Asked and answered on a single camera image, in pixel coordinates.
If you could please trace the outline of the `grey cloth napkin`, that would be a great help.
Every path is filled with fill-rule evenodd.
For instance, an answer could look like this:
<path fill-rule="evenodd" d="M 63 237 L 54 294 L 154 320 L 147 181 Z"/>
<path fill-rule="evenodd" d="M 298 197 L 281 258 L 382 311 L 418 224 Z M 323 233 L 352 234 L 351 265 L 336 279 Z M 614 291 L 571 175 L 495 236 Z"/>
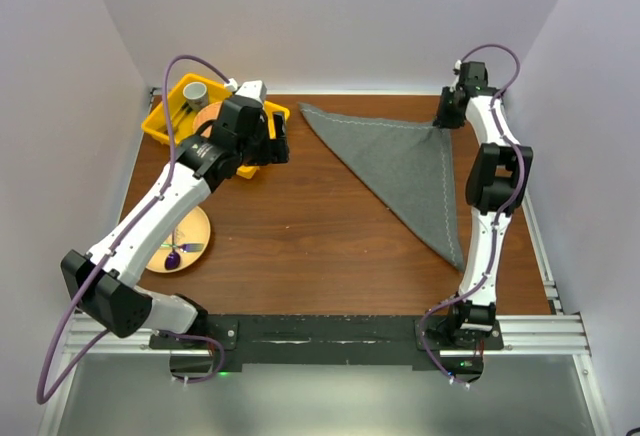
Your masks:
<path fill-rule="evenodd" d="M 458 271 L 452 141 L 428 122 L 347 116 L 307 103 L 299 109 L 325 146 L 424 244 Z"/>

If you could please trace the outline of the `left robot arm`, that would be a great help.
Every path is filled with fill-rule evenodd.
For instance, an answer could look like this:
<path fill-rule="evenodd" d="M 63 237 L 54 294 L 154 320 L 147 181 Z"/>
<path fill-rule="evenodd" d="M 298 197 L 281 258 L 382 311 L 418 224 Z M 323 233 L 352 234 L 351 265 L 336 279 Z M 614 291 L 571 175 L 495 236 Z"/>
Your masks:
<path fill-rule="evenodd" d="M 141 328 L 171 332 L 185 348 L 207 336 L 201 308 L 139 287 L 149 260 L 185 216 L 243 166 L 289 159 L 285 114 L 233 95 L 218 117 L 184 139 L 159 180 L 120 224 L 86 253 L 69 251 L 61 271 L 75 307 L 126 338 Z"/>

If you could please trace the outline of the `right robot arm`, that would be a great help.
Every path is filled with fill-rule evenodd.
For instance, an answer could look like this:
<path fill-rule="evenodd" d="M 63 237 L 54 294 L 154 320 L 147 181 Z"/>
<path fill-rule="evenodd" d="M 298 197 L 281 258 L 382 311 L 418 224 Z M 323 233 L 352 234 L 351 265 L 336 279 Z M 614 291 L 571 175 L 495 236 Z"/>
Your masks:
<path fill-rule="evenodd" d="M 484 63 L 458 61 L 454 75 L 454 83 L 443 88 L 435 125 L 458 129 L 469 123 L 478 151 L 465 187 L 472 222 L 468 260 L 440 331 L 452 346 L 466 349 L 494 331 L 500 256 L 524 199 L 533 149 L 509 129 L 502 91 L 489 84 Z"/>

